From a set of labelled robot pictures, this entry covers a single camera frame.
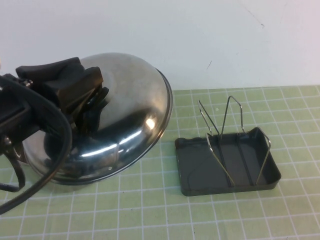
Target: tray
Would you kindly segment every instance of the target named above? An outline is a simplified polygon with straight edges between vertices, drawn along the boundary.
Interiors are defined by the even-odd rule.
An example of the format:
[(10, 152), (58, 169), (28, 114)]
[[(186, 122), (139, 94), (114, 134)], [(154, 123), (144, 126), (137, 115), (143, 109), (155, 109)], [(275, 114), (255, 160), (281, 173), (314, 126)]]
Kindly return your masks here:
[[(230, 98), (240, 107), (242, 132), (223, 134)], [(198, 105), (210, 134), (175, 140), (181, 192), (198, 196), (273, 189), (281, 173), (270, 153), (271, 141), (259, 127), (244, 130), (241, 104), (229, 96), (221, 133), (200, 101)], [(216, 135), (212, 134), (202, 109)]]

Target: white wall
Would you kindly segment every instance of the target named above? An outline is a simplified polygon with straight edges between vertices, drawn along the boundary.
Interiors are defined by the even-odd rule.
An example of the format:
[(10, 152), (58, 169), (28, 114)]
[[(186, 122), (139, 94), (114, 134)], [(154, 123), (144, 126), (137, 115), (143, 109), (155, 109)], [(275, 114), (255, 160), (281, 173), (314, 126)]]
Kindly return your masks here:
[(319, 0), (0, 0), (0, 74), (125, 52), (173, 89), (319, 84), (319, 9)]

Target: black electrical cord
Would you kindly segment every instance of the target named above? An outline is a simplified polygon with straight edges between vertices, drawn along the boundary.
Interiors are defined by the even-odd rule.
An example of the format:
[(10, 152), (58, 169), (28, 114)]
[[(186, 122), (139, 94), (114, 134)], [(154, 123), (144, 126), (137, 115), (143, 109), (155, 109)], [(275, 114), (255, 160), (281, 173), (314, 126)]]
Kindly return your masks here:
[(0, 215), (22, 204), (24, 201), (26, 201), (28, 198), (30, 198), (32, 195), (38, 192), (41, 188), (43, 188), (65, 163), (65, 160), (67, 159), (72, 146), (72, 130), (64, 114), (53, 103), (51, 103), (49, 100), (47, 100), (40, 94), (32, 91), (31, 89), (28, 89), (27, 87), (21, 86), (19, 84), (15, 85), (14, 88), (17, 89), (23, 97), (25, 95), (29, 99), (32, 98), (33, 100), (39, 101), (44, 107), (51, 111), (51, 113), (56, 117), (57, 122), (60, 123), (62, 129), (61, 137), (63, 138), (63, 145), (57, 160), (52, 165), (51, 170), (49, 170), (45, 175), (43, 175), (43, 177), (40, 180), (38, 180), (26, 191), (16, 196), (15, 198), (7, 201), (6, 203), (2, 204), (0, 206)]

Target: green cutting mat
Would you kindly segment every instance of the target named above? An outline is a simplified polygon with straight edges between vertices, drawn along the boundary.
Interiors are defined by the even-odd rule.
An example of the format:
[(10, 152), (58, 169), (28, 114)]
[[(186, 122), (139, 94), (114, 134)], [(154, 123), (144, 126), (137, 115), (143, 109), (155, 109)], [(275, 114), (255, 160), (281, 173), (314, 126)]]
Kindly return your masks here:
[[(271, 139), (282, 179), (274, 190), (185, 197), (173, 141), (205, 136), (198, 100), (221, 128), (229, 95), (242, 103), (245, 129), (260, 126)], [(235, 103), (225, 130), (241, 130)], [(16, 182), (0, 160), (0, 182)], [(0, 203), (14, 196), (0, 192)], [(174, 92), (167, 130), (142, 160), (75, 191), (47, 185), (0, 216), (0, 240), (319, 240), (319, 223), (319, 86), (184, 90)]]

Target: stainless steel pot lid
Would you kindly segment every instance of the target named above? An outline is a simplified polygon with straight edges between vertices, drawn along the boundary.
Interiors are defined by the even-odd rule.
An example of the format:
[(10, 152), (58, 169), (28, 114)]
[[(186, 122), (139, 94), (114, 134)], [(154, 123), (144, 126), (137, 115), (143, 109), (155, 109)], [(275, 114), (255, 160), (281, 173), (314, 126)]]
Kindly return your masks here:
[[(100, 67), (107, 105), (94, 122), (95, 131), (73, 139), (65, 165), (52, 179), (83, 185), (111, 177), (137, 162), (162, 136), (171, 112), (172, 91), (162, 73), (129, 54), (103, 53), (81, 60)], [(60, 141), (38, 131), (23, 141), (27, 163), (40, 175), (52, 166)]]

